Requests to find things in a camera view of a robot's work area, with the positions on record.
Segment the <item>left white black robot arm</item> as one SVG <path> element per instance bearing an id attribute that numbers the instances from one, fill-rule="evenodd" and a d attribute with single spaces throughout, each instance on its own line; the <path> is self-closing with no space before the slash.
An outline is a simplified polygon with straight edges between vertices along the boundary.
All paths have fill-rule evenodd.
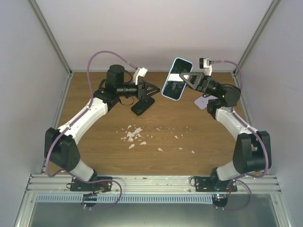
<path id="1" fill-rule="evenodd" d="M 143 80 L 146 68 L 137 68 L 132 79 L 124 80 L 127 70 L 121 65 L 112 65 L 107 71 L 107 77 L 100 82 L 98 89 L 92 93 L 88 103 L 67 123 L 58 129 L 49 128 L 45 133 L 45 171 L 49 177 L 49 164 L 53 163 L 78 178 L 81 186 L 92 191 L 96 189 L 98 180 L 96 171 L 81 160 L 78 143 L 82 136 L 101 117 L 107 114 L 121 97 L 137 98 L 132 111 L 142 114 L 153 103 L 152 96 L 160 89 Z"/>

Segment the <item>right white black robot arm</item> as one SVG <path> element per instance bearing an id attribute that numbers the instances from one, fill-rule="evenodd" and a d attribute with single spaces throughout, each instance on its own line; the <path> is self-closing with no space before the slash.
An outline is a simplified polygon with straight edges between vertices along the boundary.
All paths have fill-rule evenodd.
<path id="1" fill-rule="evenodd" d="M 227 182 L 246 175 L 264 177 L 271 167 L 270 135 L 258 131 L 244 121 L 234 110 L 241 97 L 241 90 L 222 84 L 201 72 L 181 73 L 180 78 L 192 89 L 214 96 L 207 104 L 207 112 L 234 137 L 236 144 L 232 161 L 216 167 L 210 174 L 210 187 L 219 192 Z"/>

